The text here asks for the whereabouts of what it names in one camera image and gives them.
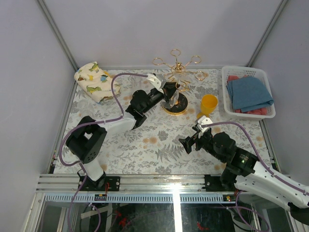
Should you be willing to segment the gold wine glass rack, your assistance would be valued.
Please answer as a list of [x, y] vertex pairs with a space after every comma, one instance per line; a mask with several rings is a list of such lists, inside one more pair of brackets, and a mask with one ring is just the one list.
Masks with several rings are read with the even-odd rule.
[[199, 64], [202, 59], [198, 55], [193, 55], [190, 60], [183, 64], [178, 60], [181, 55], [179, 49], [172, 49], [170, 54], [175, 57], [175, 64], [169, 65], [163, 61], [162, 58], [156, 57], [152, 60], [152, 64], [155, 66], [165, 65], [170, 68], [169, 73], [164, 74], [164, 77], [169, 81], [176, 84], [176, 89], [178, 91], [177, 98], [172, 98], [175, 100], [175, 104], [171, 108], [163, 106], [166, 113], [174, 116], [181, 115], [185, 112], [188, 106], [188, 99], [183, 94], [190, 90], [191, 79], [188, 77], [189, 74], [193, 75], [195, 79], [203, 81], [209, 75], [203, 71], [189, 71], [187, 66], [189, 64]]

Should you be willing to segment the short clear wine glass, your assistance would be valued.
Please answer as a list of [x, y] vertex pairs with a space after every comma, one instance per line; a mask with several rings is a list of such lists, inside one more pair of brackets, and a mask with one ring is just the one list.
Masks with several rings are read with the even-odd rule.
[[[177, 82], [175, 80], [170, 81], [167, 79], [166, 81], [167, 82]], [[172, 115], [182, 114], [186, 110], [188, 101], [187, 101], [187, 98], [180, 92], [180, 85], [178, 87], [178, 90], [172, 96], [171, 100], [168, 102], [163, 101], [161, 105], [167, 113], [172, 114]]]

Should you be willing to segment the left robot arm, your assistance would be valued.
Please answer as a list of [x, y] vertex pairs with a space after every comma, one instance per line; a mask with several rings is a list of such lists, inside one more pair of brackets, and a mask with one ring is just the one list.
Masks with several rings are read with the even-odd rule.
[[144, 90], [135, 91], [123, 117], [118, 120], [109, 119], [103, 126], [90, 116], [82, 118], [78, 129], [66, 140], [66, 146], [81, 162], [86, 172], [86, 182], [91, 188], [99, 191], [106, 187], [106, 174], [97, 158], [105, 138], [140, 127], [147, 118], [145, 113], [161, 101], [172, 107], [178, 99], [179, 86], [175, 82], [166, 82], [162, 92], [156, 88], [149, 93]]

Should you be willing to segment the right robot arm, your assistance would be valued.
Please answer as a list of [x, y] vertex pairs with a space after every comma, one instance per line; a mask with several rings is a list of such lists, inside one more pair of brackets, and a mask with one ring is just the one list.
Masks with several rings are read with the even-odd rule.
[[236, 145], [225, 132], [212, 134], [211, 129], [193, 127], [196, 133], [180, 139], [186, 153], [203, 149], [220, 162], [225, 169], [220, 177], [224, 190], [238, 189], [253, 193], [271, 201], [291, 216], [308, 225], [309, 188], [266, 165], [256, 153], [250, 153]]

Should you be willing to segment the tall clear flute glass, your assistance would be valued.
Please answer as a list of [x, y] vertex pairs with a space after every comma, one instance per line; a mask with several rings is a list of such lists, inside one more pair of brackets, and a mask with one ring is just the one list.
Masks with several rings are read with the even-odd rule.
[[132, 80], [131, 80], [131, 87], [132, 87], [132, 94], [137, 91], [137, 90], [140, 90], [141, 87], [142, 87], [142, 79], [141, 77], [138, 77], [138, 76], [133, 76], [132, 77]]

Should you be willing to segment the yellow plastic goblet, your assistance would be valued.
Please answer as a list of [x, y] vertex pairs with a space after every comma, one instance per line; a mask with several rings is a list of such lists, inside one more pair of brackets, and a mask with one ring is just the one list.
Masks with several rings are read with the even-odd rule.
[[211, 94], [204, 95], [201, 100], [200, 112], [198, 113], [197, 118], [200, 118], [202, 116], [209, 117], [209, 115], [217, 107], [217, 104], [218, 104], [218, 99], [216, 98], [216, 96], [211, 95]]

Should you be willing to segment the floral table mat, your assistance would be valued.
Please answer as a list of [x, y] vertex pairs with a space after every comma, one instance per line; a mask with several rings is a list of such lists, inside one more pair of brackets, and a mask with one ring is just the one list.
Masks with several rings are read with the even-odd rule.
[[[132, 98], [131, 80], [141, 77], [142, 90], [149, 92], [151, 84], [144, 78], [148, 70], [111, 70], [117, 77], [120, 93], [117, 99], [94, 102], [84, 90], [76, 87], [72, 94], [70, 114], [66, 131], [77, 126], [82, 119], [77, 103], [87, 100], [93, 105], [94, 119], [117, 118], [125, 110]], [[145, 122], [137, 129], [106, 137], [98, 155], [98, 161], [107, 174], [220, 174], [225, 165], [203, 150], [187, 154], [179, 142], [180, 138], [192, 136], [201, 99], [212, 94], [218, 105], [210, 115], [217, 123], [212, 133], [227, 133], [236, 141], [237, 146], [251, 153], [258, 152], [266, 164], [270, 164], [267, 145], [258, 121], [230, 118], [224, 110], [221, 71], [206, 70], [209, 75], [203, 81], [190, 76], [190, 90], [185, 92], [188, 106], [181, 115], [174, 116], [165, 112], [160, 104], [147, 112]]]

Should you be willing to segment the white plastic basket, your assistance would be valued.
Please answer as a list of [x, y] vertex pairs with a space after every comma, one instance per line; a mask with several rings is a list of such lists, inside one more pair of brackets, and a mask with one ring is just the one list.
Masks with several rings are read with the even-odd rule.
[[276, 115], [266, 73], [261, 69], [222, 67], [225, 113], [235, 119], [262, 120]]

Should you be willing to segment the dinosaur print cloth bag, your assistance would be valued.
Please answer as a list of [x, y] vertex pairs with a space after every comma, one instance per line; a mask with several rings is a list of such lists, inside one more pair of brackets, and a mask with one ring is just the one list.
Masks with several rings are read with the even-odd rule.
[[74, 74], [74, 79], [95, 102], [113, 98], [112, 77], [96, 61], [80, 67]]

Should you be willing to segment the clear glass near left edge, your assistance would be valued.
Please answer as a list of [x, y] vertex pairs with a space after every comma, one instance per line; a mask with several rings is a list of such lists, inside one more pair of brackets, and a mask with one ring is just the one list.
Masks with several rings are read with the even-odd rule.
[[81, 100], [77, 103], [77, 108], [79, 110], [79, 116], [81, 118], [85, 116], [90, 116], [91, 118], [94, 118], [94, 108], [91, 103], [89, 103], [87, 100]]

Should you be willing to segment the aluminium front rail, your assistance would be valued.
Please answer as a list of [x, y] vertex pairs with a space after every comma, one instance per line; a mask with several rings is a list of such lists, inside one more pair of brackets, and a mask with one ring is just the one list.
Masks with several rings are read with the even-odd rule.
[[211, 175], [142, 175], [107, 176], [102, 190], [89, 184], [80, 187], [78, 174], [42, 174], [36, 188], [45, 200], [75, 203], [172, 203], [178, 195], [181, 203], [234, 203], [234, 191], [219, 185]]

